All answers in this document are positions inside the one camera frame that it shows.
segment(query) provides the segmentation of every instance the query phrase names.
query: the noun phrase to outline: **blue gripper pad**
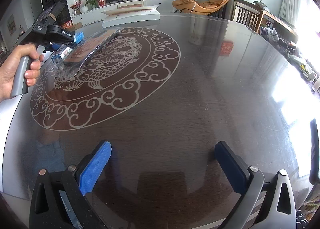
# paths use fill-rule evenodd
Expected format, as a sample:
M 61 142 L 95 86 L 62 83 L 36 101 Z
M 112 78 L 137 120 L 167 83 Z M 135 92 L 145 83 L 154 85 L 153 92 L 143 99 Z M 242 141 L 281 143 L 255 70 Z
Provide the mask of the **blue gripper pad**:
M 247 192 L 247 176 L 235 160 L 237 156 L 234 154 L 232 156 L 226 147 L 228 146 L 224 146 L 222 142 L 218 142 L 214 148 L 215 158 L 219 162 L 224 174 L 227 176 L 233 191 L 241 195 L 245 194 Z
M 82 195 L 91 192 L 111 156 L 111 144 L 105 141 L 79 177 Z

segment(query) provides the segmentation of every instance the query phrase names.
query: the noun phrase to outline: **blue box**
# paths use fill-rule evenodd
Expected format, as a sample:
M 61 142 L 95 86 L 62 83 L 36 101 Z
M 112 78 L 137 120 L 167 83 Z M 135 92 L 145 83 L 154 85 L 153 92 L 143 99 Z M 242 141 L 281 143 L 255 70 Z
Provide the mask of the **blue box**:
M 74 42 L 76 42 L 77 44 L 79 44 L 79 42 L 84 38 L 83 32 L 80 33 L 75 33 L 75 38 L 74 38 Z

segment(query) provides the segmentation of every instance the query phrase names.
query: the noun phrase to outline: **finger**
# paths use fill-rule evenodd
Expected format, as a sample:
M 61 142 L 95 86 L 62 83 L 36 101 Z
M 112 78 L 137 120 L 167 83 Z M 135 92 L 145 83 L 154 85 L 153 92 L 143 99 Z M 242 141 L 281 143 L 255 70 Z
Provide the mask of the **finger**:
M 32 79 L 27 79 L 27 86 L 31 87 L 34 86 L 36 84 L 37 79 L 32 78 Z
M 19 45 L 13 50 L 13 52 L 15 52 L 15 51 L 16 51 L 16 53 L 11 53 L 11 54 L 14 54 L 14 56 L 19 57 L 19 59 L 22 58 L 23 56 L 27 56 L 27 55 L 29 55 L 32 59 L 39 58 L 36 46 L 31 43 L 25 44 L 25 45 Z
M 41 67 L 41 62 L 40 61 L 35 61 L 35 62 L 32 62 L 30 64 L 30 69 L 31 70 L 40 70 L 40 67 Z
M 40 75 L 39 70 L 28 70 L 24 73 L 26 79 L 38 78 Z
M 41 54 L 39 57 L 39 61 L 42 62 L 44 60 L 44 54 Z

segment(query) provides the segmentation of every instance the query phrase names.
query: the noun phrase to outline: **orange lounge chair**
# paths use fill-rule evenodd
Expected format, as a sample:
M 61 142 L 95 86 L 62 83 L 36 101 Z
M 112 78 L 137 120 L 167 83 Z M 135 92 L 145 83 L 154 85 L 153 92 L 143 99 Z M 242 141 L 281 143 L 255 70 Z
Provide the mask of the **orange lounge chair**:
M 177 11 L 183 13 L 209 15 L 221 9 L 230 0 L 209 0 L 199 3 L 195 0 L 176 0 L 172 5 Z

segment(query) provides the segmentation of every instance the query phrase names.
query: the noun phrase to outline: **gray handle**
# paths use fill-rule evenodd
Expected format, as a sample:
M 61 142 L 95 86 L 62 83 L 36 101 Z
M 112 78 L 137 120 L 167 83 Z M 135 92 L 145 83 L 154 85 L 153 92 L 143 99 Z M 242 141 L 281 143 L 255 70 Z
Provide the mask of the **gray handle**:
M 39 45 L 37 49 L 37 53 L 41 55 L 44 50 L 45 50 L 45 47 Z M 14 75 L 10 97 L 15 97 L 17 95 L 23 95 L 28 93 L 27 80 L 24 78 L 24 73 L 27 70 L 30 70 L 30 64 L 32 62 L 33 62 L 33 59 L 29 56 L 24 56 L 20 59 L 19 66 Z

